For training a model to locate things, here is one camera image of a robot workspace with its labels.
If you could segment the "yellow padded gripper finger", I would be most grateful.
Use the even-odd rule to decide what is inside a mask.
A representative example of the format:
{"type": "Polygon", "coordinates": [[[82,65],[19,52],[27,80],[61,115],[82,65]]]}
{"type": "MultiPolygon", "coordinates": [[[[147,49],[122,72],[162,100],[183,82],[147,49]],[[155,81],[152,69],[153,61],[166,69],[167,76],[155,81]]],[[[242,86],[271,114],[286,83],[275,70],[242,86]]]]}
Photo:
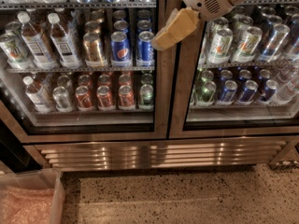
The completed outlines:
{"type": "Polygon", "coordinates": [[[199,13],[191,7],[175,8],[165,26],[151,39],[151,45],[159,51],[175,46],[196,30],[199,13]]]}

